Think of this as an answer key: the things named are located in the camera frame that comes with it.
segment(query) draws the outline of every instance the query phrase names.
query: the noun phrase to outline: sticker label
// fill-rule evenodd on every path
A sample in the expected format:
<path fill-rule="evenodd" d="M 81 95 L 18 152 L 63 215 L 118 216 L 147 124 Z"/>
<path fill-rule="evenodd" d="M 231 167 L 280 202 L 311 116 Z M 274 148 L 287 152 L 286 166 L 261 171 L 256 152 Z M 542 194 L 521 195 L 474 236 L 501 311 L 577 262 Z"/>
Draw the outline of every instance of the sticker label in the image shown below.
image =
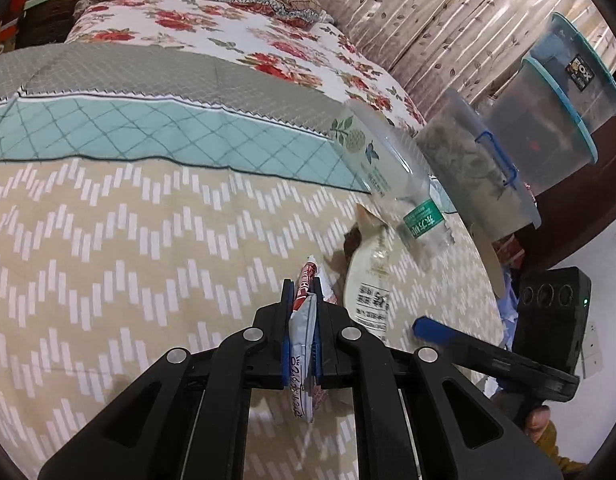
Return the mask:
<path fill-rule="evenodd" d="M 444 216 L 432 201 L 426 200 L 423 204 L 417 206 L 409 212 L 403 222 L 415 238 L 419 238 L 422 234 L 430 231 L 434 226 L 443 221 Z"/>
<path fill-rule="evenodd" d="M 566 65 L 566 72 L 568 72 L 570 79 L 572 79 L 580 92 L 583 92 L 595 78 L 595 73 L 579 54 Z"/>
<path fill-rule="evenodd" d="M 344 163 L 370 191 L 382 198 L 404 195 L 410 182 L 408 173 L 356 115 L 346 111 L 343 118 L 333 120 L 328 135 Z"/>
<path fill-rule="evenodd" d="M 386 343 L 386 317 L 390 307 L 390 292 L 369 283 L 361 283 L 355 303 L 355 320 Z"/>

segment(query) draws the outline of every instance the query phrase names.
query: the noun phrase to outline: leaf pattern curtain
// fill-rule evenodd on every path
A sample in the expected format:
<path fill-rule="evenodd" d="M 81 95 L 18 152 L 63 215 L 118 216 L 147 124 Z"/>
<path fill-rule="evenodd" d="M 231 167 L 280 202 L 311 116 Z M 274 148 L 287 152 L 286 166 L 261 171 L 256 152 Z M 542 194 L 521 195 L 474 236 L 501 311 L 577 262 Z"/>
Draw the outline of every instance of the leaf pattern curtain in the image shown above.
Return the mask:
<path fill-rule="evenodd" d="M 440 107 L 447 88 L 473 104 L 495 94 L 555 11 L 573 21 L 608 68 L 616 69 L 616 39 L 590 0 L 319 1 L 426 118 Z"/>

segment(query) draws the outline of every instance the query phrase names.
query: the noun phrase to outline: metal screw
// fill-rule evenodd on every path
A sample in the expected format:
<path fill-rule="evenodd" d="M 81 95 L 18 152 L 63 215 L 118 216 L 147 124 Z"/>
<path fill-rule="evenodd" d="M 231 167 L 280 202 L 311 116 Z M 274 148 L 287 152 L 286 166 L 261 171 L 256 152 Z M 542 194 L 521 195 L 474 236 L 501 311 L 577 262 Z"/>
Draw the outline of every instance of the metal screw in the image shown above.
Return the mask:
<path fill-rule="evenodd" d="M 341 336 L 349 341 L 356 341 L 361 337 L 361 330 L 355 326 L 347 326 L 341 331 Z"/>
<path fill-rule="evenodd" d="M 243 332 L 243 338 L 246 341 L 259 341 L 262 337 L 264 337 L 264 333 L 261 328 L 251 326 Z"/>
<path fill-rule="evenodd" d="M 168 355 L 166 355 L 166 359 L 168 359 L 169 363 L 174 365 L 183 362 L 186 359 L 186 351 L 181 348 L 173 348 Z"/>
<path fill-rule="evenodd" d="M 439 357 L 437 351 L 434 348 L 430 348 L 429 346 L 419 349 L 417 355 L 419 359 L 427 363 L 434 363 Z"/>

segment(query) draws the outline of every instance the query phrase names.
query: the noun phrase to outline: red flower pattern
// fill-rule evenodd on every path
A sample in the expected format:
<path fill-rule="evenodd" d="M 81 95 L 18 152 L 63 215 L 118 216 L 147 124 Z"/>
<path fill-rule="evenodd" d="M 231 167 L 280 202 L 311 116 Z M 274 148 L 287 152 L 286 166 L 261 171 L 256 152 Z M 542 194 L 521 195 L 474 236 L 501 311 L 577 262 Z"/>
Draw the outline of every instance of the red flower pattern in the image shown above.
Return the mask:
<path fill-rule="evenodd" d="M 286 81 L 292 81 L 293 79 L 290 76 L 284 74 L 284 72 L 278 69 L 274 65 L 255 65 L 255 70 L 259 70 L 260 72 L 264 72 L 266 74 L 273 75 L 280 79 L 285 79 Z"/>
<path fill-rule="evenodd" d="M 143 7 L 146 4 L 144 0 L 115 0 L 115 5 L 124 7 Z"/>
<path fill-rule="evenodd" d="M 155 20 L 155 23 L 158 23 L 162 27 L 173 28 L 174 30 L 187 30 L 188 32 L 195 31 L 195 27 L 193 27 L 189 23 L 180 22 L 178 20 L 169 20 L 169 19 Z"/>
<path fill-rule="evenodd" d="M 275 64 L 281 60 L 281 58 L 279 56 L 275 56 L 275 54 L 262 54 L 261 52 L 250 54 L 250 56 L 257 61 L 267 64 Z"/>
<path fill-rule="evenodd" d="M 343 48 L 345 48 L 347 51 L 349 51 L 349 53 L 351 54 L 357 53 L 357 49 L 355 48 L 355 45 L 350 43 L 350 40 L 343 34 L 339 35 L 338 43 L 339 43 L 339 46 L 342 46 Z"/>
<path fill-rule="evenodd" d="M 390 99 L 383 95 L 368 92 L 368 104 L 377 110 L 392 110 Z"/>
<path fill-rule="evenodd" d="M 225 7 L 220 7 L 218 5 L 204 5 L 199 6 L 199 10 L 201 12 L 205 12 L 206 14 L 210 14 L 212 16 L 223 16 Z"/>
<path fill-rule="evenodd" d="M 157 6 L 155 3 L 155 0 L 115 0 L 114 2 L 97 4 L 89 8 L 87 12 L 97 13 L 109 11 L 114 5 L 144 7 L 144 14 L 152 17 L 154 22 L 158 25 L 185 32 L 195 32 L 201 27 L 210 31 L 222 31 L 223 29 L 220 26 L 221 20 L 217 19 L 215 21 L 213 19 L 215 16 L 228 20 L 250 19 L 248 17 L 248 12 L 239 12 L 237 9 L 245 9 L 249 12 L 256 12 L 264 15 L 271 15 L 273 13 L 269 6 L 263 4 L 215 4 L 214 2 L 212 4 L 208 2 L 208 4 L 206 4 L 207 2 L 200 1 L 198 4 L 193 5 L 195 11 L 198 9 L 199 12 L 186 12 L 186 7 L 171 7 L 177 10 L 161 10 L 156 8 Z M 370 64 L 357 54 L 356 48 L 350 43 L 346 36 L 332 33 L 329 27 L 319 28 L 335 36 L 334 38 L 330 38 L 328 35 L 319 31 L 317 34 L 311 34 L 291 23 L 293 23 L 292 19 L 280 20 L 272 18 L 270 19 L 270 24 L 264 26 L 264 28 L 248 28 L 251 33 L 255 33 L 257 30 L 262 34 L 267 32 L 267 36 L 265 35 L 265 37 L 259 34 L 256 34 L 256 37 L 264 40 L 270 47 L 279 52 L 278 54 L 272 52 L 246 54 L 246 59 L 239 59 L 238 61 L 250 65 L 259 72 L 267 73 L 303 86 L 316 88 L 320 91 L 323 91 L 323 88 L 325 88 L 325 83 L 332 83 L 329 81 L 322 81 L 319 76 L 312 73 L 311 68 L 330 68 L 344 81 L 345 86 L 348 88 L 345 92 L 349 97 L 367 102 L 375 110 L 381 112 L 392 112 L 392 101 L 394 101 L 396 103 L 396 109 L 394 110 L 396 117 L 394 115 L 390 117 L 393 118 L 395 122 L 401 119 L 401 115 L 402 117 L 411 117 L 419 124 L 424 123 L 424 119 L 416 109 L 412 99 L 404 95 L 403 90 L 397 90 L 393 86 L 392 90 L 394 91 L 381 92 L 380 89 L 372 83 L 377 80 L 377 77 L 383 78 L 385 72 L 379 69 L 379 67 Z M 109 28 L 108 30 L 94 30 L 88 34 L 82 32 L 82 37 L 88 37 L 87 41 L 123 42 L 134 40 L 137 37 L 137 32 L 130 31 L 129 29 L 115 30 L 114 28 Z M 317 45 L 307 43 L 308 40 L 316 42 Z M 329 46 L 324 48 L 323 43 L 329 43 Z M 244 54 L 243 51 L 235 47 L 235 43 L 227 44 L 232 44 L 237 52 Z M 244 45 L 237 44 L 236 46 L 247 52 Z M 349 66 L 350 69 L 344 69 L 345 72 L 338 70 L 336 64 L 332 63 L 333 57 L 339 62 Z M 298 64 L 297 61 L 307 62 L 308 64 Z"/>
<path fill-rule="evenodd" d="M 93 41 L 129 41 L 134 40 L 134 36 L 132 34 L 128 34 L 127 31 L 124 30 L 104 30 L 102 32 L 96 33 L 92 37 Z"/>
<path fill-rule="evenodd" d="M 310 60 L 308 55 L 296 44 L 290 44 L 284 41 L 273 41 L 270 43 L 270 46 L 274 46 L 277 50 L 281 50 L 282 52 L 303 59 L 304 61 Z"/>
<path fill-rule="evenodd" d="M 364 80 L 361 79 L 359 76 L 356 76 L 356 75 L 352 76 L 350 78 L 350 81 L 354 86 L 356 86 L 360 90 L 368 90 L 368 85 L 364 83 Z"/>
<path fill-rule="evenodd" d="M 423 126 L 426 121 L 424 121 L 424 118 L 415 107 L 415 103 L 412 102 L 412 99 L 408 95 L 406 95 L 403 103 L 406 105 L 406 110 L 408 110 L 408 113 L 413 117 L 413 119 Z"/>

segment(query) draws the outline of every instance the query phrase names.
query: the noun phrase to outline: transparent plastic container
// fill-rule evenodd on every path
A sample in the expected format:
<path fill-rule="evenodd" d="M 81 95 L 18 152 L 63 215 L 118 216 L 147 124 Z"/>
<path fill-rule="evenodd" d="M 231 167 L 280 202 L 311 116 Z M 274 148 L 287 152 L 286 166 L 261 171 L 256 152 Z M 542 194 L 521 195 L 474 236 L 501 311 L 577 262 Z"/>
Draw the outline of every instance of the transparent plastic container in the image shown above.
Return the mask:
<path fill-rule="evenodd" d="M 523 59 L 484 120 L 535 196 L 597 161 L 597 148 L 581 116 L 532 57 Z"/>
<path fill-rule="evenodd" d="M 616 116 L 616 82 L 586 38 L 558 12 L 530 49 L 557 82 L 589 133 Z"/>
<path fill-rule="evenodd" d="M 541 225 L 522 174 L 455 90 L 415 140 L 467 226 L 478 224 L 495 241 Z"/>

